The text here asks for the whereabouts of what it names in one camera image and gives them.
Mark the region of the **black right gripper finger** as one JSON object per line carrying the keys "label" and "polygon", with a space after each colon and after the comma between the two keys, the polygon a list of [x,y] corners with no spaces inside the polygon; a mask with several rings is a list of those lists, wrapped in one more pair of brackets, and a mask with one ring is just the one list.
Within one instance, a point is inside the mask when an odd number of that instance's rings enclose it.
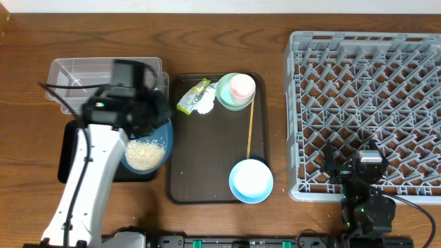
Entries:
{"label": "black right gripper finger", "polygon": [[334,152],[333,152],[332,144],[330,141],[326,142],[325,159],[324,159],[323,165],[324,165],[325,169],[334,169],[335,168]]}
{"label": "black right gripper finger", "polygon": [[382,156],[382,162],[381,164],[388,164],[389,161],[387,160],[386,156],[379,150],[378,146],[376,145],[376,142],[371,139],[369,141],[369,150],[378,150]]}

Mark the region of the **yellow green snack wrapper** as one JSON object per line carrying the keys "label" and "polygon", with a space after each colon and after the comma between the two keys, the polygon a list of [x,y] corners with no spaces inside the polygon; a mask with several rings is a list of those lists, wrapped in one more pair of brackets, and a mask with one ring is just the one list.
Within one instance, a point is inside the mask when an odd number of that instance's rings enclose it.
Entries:
{"label": "yellow green snack wrapper", "polygon": [[190,115],[197,106],[199,96],[210,83],[211,81],[209,79],[203,78],[183,95],[180,101],[176,104],[176,109],[186,115]]}

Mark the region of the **white tissue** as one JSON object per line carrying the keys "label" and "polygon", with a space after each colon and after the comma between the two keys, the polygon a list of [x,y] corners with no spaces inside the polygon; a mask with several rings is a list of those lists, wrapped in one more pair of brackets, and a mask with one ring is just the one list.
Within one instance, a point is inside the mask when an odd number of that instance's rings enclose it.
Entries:
{"label": "white tissue", "polygon": [[216,99],[216,86],[217,83],[210,83],[204,89],[196,105],[196,111],[199,114],[207,114],[213,109],[214,100]]}

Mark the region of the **pile of rice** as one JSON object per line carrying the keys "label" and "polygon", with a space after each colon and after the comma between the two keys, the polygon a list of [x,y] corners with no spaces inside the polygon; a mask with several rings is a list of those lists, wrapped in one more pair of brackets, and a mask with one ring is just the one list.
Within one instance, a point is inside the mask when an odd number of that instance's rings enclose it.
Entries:
{"label": "pile of rice", "polygon": [[125,157],[128,165],[136,170],[149,170],[161,164],[165,156],[165,146],[156,141],[130,141]]}

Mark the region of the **dark blue plate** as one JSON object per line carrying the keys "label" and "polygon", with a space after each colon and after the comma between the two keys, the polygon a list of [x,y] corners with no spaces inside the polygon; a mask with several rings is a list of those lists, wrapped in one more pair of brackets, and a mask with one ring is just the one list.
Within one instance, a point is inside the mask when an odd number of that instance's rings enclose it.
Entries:
{"label": "dark blue plate", "polygon": [[173,142],[174,142],[172,122],[171,122],[171,120],[168,120],[166,122],[166,124],[162,125],[158,129],[156,129],[154,131],[154,133],[149,136],[135,138],[134,135],[132,135],[130,137],[129,142],[130,141],[141,141],[141,142],[156,141],[159,145],[165,146],[165,156],[164,156],[163,160],[161,161],[161,164],[159,166],[155,167],[154,169],[149,169],[149,170],[145,170],[145,171],[136,170],[136,169],[131,168],[128,165],[128,163],[126,161],[125,154],[123,155],[123,157],[121,159],[121,162],[124,164],[124,166],[126,166],[130,171],[135,172],[136,174],[148,174],[150,172],[156,171],[170,157],[170,154],[172,153],[172,147],[173,147]]}

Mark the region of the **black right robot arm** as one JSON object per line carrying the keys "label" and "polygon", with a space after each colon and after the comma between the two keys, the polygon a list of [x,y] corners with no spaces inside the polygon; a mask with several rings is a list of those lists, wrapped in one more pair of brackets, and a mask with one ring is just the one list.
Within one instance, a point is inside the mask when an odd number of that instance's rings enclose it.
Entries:
{"label": "black right robot arm", "polygon": [[369,148],[358,150],[345,162],[334,158],[332,144],[325,145],[321,172],[329,182],[342,186],[342,221],[347,230],[329,241],[330,247],[385,247],[385,234],[392,231],[396,213],[394,200],[382,195],[372,185],[386,172],[389,161],[373,141]]}

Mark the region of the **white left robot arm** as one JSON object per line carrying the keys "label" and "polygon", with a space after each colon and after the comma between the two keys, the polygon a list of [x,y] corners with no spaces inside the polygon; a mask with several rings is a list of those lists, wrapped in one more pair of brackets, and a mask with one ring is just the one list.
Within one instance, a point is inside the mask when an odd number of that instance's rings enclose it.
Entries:
{"label": "white left robot arm", "polygon": [[102,238],[110,189],[131,136],[148,136],[166,124],[172,109],[159,90],[106,86],[76,115],[73,164],[59,206],[38,247],[146,247],[133,227]]}

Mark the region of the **light blue bowl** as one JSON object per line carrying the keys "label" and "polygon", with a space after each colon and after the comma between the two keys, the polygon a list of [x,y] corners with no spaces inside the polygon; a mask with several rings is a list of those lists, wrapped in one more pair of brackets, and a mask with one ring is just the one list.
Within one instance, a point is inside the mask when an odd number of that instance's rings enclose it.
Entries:
{"label": "light blue bowl", "polygon": [[245,159],[232,168],[229,188],[242,203],[258,204],[266,200],[274,186],[270,168],[256,159]]}

